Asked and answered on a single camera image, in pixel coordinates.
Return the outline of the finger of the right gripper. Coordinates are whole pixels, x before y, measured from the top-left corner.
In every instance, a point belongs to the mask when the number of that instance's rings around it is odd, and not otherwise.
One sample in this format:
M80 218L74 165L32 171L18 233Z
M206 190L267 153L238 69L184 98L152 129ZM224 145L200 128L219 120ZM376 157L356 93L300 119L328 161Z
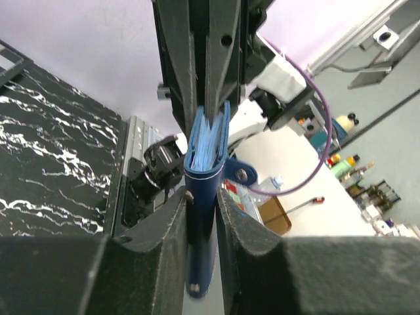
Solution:
M209 2L209 35L206 44L205 115L213 121L221 104L236 88L227 78L240 16L240 1Z
M182 131L191 131L199 106L196 41L200 39L200 2L153 1L163 85Z

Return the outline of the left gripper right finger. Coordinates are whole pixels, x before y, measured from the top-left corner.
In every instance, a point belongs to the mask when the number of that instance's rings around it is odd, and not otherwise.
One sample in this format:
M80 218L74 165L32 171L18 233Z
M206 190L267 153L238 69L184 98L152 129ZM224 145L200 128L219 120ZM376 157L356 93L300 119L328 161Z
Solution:
M419 241L407 237L285 238L219 189L226 314L418 314Z

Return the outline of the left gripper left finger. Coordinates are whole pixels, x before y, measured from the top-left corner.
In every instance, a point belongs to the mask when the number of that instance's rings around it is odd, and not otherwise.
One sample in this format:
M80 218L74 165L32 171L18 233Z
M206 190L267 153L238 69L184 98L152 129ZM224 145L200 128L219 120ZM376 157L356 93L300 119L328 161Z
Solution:
M184 193L118 238L1 238L1 313L180 314Z

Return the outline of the navy blue card holder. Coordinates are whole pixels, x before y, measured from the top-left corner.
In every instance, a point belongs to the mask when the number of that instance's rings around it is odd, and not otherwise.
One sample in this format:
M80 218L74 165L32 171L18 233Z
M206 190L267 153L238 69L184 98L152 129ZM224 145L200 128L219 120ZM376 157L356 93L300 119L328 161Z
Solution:
M217 191L226 179L251 186L258 179L249 164L228 157L230 102L212 122L203 106L197 110L184 157L188 262L186 292L203 298L211 283L216 255L215 207Z

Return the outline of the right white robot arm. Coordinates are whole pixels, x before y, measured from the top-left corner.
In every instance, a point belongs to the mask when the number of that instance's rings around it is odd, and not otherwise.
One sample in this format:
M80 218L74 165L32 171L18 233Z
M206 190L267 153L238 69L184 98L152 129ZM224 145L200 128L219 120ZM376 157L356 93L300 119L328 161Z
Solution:
M224 102L238 108L242 88L262 108L271 129L287 123L313 95L306 74L265 43L257 30L270 1L154 1L163 83L173 116L189 134L203 109L213 121Z

